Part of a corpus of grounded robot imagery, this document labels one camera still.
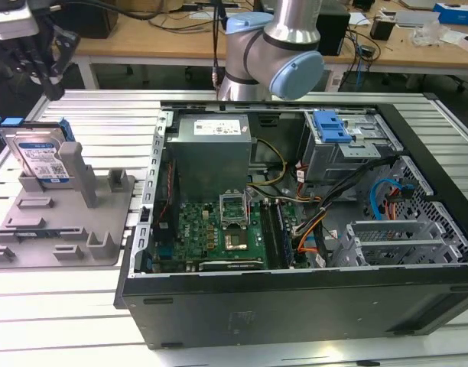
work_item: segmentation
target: wooden desk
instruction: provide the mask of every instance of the wooden desk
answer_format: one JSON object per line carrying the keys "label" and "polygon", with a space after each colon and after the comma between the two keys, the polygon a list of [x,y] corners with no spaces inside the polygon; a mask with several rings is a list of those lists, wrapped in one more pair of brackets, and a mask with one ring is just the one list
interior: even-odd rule
{"label": "wooden desk", "polygon": [[[367,16],[374,17],[382,7],[388,10],[404,9],[395,2],[377,0]],[[163,26],[177,28],[206,21],[192,20],[185,15],[177,13],[170,15],[169,18],[166,15],[161,15],[153,22],[161,24],[165,21]],[[468,27],[449,27],[468,33]],[[208,67],[212,65],[213,58],[212,27],[208,24],[202,28],[205,30],[204,32],[195,34],[171,33],[152,27],[146,21],[136,21],[120,16],[114,32],[108,39],[81,40],[74,61],[80,68],[87,89],[99,88],[96,75],[91,67],[94,63]],[[370,26],[352,28],[364,35],[369,35]],[[452,44],[415,47],[409,40],[410,33],[409,29],[395,27],[388,41],[377,41],[382,49],[382,55],[374,62],[371,71],[468,75],[468,53],[466,51]],[[363,44],[371,44],[363,39],[361,41]],[[223,65],[226,57],[226,40],[223,34],[219,36],[218,55],[219,63]],[[354,49],[349,40],[345,41],[338,57],[324,57],[325,68],[330,70],[326,91],[339,89],[343,74],[349,69],[353,57]]]}

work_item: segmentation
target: aluminum extrusion table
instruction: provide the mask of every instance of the aluminum extrusion table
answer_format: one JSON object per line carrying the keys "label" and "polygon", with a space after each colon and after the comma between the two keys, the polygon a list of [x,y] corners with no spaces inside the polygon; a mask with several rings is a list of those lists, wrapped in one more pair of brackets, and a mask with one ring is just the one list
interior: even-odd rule
{"label": "aluminum extrusion table", "polygon": [[[138,219],[160,101],[172,99],[213,100],[214,95],[70,90],[57,102],[41,99],[28,119],[65,117],[96,174],[125,167],[137,178],[128,235]],[[394,104],[468,198],[468,130],[440,102],[421,94],[314,93],[304,99]],[[21,189],[19,173],[17,161],[5,149],[0,155],[0,222]],[[0,271],[0,366],[354,366],[373,360],[392,366],[468,367],[468,311],[429,336],[152,352],[128,311],[112,305],[121,261],[122,256],[116,266],[106,268]]]}

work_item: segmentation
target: motherboard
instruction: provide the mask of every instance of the motherboard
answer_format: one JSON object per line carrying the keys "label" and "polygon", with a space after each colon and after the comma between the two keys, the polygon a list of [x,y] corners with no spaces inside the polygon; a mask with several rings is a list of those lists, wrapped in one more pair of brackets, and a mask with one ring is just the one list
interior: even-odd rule
{"label": "motherboard", "polygon": [[156,271],[286,268],[293,261],[291,203],[232,194],[211,203],[182,203],[177,235],[151,250]]}

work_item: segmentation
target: sticker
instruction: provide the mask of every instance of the sticker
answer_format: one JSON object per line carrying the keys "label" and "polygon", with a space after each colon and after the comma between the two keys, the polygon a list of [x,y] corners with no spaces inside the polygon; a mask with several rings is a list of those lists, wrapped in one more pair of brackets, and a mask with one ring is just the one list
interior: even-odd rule
{"label": "sticker", "polygon": [[305,182],[305,173],[303,171],[297,171],[297,181],[298,182]]}
{"label": "sticker", "polygon": [[324,239],[337,239],[338,238],[338,231],[333,229],[331,231],[328,231],[329,232],[329,235],[327,235],[326,237],[324,237]]}
{"label": "sticker", "polygon": [[52,143],[20,143],[20,152],[35,177],[43,182],[69,181],[69,174],[56,158],[57,149]]}
{"label": "sticker", "polygon": [[16,232],[15,235],[17,237],[37,237],[35,232]]}
{"label": "sticker", "polygon": [[346,128],[348,135],[361,135],[362,131],[359,128]]}
{"label": "sticker", "polygon": [[321,255],[319,255],[319,253],[316,254],[316,263],[319,265],[320,268],[326,267],[326,261]]}
{"label": "sticker", "polygon": [[194,135],[241,135],[239,120],[196,120]]}

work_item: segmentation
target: blue box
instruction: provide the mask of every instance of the blue box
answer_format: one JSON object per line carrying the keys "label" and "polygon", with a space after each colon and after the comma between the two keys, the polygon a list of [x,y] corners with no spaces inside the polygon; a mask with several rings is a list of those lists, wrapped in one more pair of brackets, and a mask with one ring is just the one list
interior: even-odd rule
{"label": "blue box", "polygon": [[440,2],[434,6],[433,11],[440,13],[438,21],[441,24],[468,25],[468,5],[460,5],[454,8]]}

